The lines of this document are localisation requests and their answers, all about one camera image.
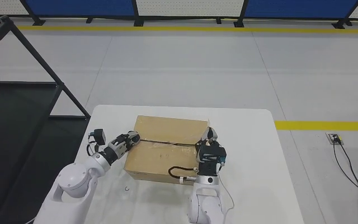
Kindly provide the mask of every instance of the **blue partition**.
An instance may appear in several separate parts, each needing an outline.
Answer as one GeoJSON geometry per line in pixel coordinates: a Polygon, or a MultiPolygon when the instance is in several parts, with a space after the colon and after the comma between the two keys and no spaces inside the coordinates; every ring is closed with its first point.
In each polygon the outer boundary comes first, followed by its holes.
{"type": "Polygon", "coordinates": [[[134,16],[131,0],[26,0],[36,15],[134,16]]]}
{"type": "Polygon", "coordinates": [[[356,0],[249,0],[245,17],[344,18],[356,0]]]}

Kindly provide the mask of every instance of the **white table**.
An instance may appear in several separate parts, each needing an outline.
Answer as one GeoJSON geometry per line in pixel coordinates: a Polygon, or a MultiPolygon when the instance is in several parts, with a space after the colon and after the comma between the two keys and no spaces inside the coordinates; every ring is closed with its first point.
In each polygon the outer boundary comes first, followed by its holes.
{"type": "MultiPolygon", "coordinates": [[[[88,132],[103,128],[108,142],[132,130],[138,115],[209,120],[227,151],[220,176],[235,201],[235,209],[228,213],[226,224],[304,223],[268,110],[99,105],[93,111],[76,162],[87,157],[88,132]]],[[[191,186],[133,180],[123,170],[125,159],[116,161],[100,178],[86,223],[189,223],[186,198],[191,186]]],[[[231,201],[224,189],[222,192],[228,208],[231,201]]]]}

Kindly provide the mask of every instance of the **power socket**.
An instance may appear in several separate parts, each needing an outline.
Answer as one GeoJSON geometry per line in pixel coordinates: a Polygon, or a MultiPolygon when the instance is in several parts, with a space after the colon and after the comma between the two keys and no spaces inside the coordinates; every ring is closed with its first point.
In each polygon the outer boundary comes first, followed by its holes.
{"type": "Polygon", "coordinates": [[[343,140],[342,140],[342,137],[341,137],[339,134],[337,134],[337,133],[326,133],[326,136],[327,136],[327,138],[328,138],[329,143],[330,143],[331,145],[336,145],[336,146],[339,146],[339,145],[340,145],[338,142],[334,142],[334,137],[333,137],[333,135],[335,135],[335,134],[336,134],[336,135],[338,136],[338,138],[341,140],[341,145],[344,145],[343,140]]]}

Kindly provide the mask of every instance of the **cardboard box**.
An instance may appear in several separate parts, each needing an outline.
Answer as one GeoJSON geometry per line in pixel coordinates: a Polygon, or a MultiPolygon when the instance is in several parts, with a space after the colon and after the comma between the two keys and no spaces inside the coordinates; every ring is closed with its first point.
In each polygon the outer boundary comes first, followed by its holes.
{"type": "MultiPolygon", "coordinates": [[[[197,167],[194,144],[207,126],[208,122],[200,120],[138,116],[134,130],[141,141],[128,152],[124,170],[137,180],[179,184],[178,179],[169,175],[168,169],[172,166],[197,167]]],[[[178,176],[196,175],[193,171],[179,169],[172,172],[178,176]]]]}

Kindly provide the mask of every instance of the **black wire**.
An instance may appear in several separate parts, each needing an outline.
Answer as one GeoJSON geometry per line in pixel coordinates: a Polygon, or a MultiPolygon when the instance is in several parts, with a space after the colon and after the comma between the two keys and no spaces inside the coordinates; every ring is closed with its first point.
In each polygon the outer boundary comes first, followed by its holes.
{"type": "Polygon", "coordinates": [[[349,159],[349,156],[347,155],[346,150],[343,148],[343,145],[340,144],[340,146],[342,147],[343,152],[345,152],[345,154],[346,154],[346,156],[347,156],[347,159],[348,159],[348,162],[349,162],[349,167],[351,168],[351,171],[352,171],[352,174],[353,174],[353,176],[354,176],[354,179],[356,179],[356,181],[358,182],[357,176],[356,176],[356,174],[355,174],[354,171],[353,171],[353,167],[352,167],[351,160],[349,159]]]}
{"type": "Polygon", "coordinates": [[[88,154],[88,156],[92,156],[93,154],[90,154],[90,144],[92,144],[92,143],[96,143],[96,141],[90,141],[89,143],[88,143],[88,145],[87,145],[87,147],[86,147],[86,151],[87,151],[87,154],[88,154]]]}
{"type": "Polygon", "coordinates": [[[180,176],[174,175],[172,174],[172,170],[173,169],[180,169],[180,170],[194,170],[194,168],[185,168],[185,167],[181,167],[181,166],[172,166],[169,170],[168,173],[172,178],[175,179],[180,179],[180,176]]]}
{"type": "Polygon", "coordinates": [[[338,162],[338,159],[337,159],[337,156],[336,156],[336,148],[335,148],[335,144],[334,144],[334,143],[333,143],[333,151],[334,151],[334,153],[335,153],[335,158],[336,158],[337,164],[338,164],[338,166],[340,167],[340,169],[342,170],[342,172],[344,173],[344,175],[349,179],[350,182],[352,182],[352,184],[354,184],[354,185],[358,188],[358,185],[357,185],[356,183],[354,183],[354,182],[348,177],[348,175],[343,171],[343,169],[342,169],[340,163],[338,162]]]}

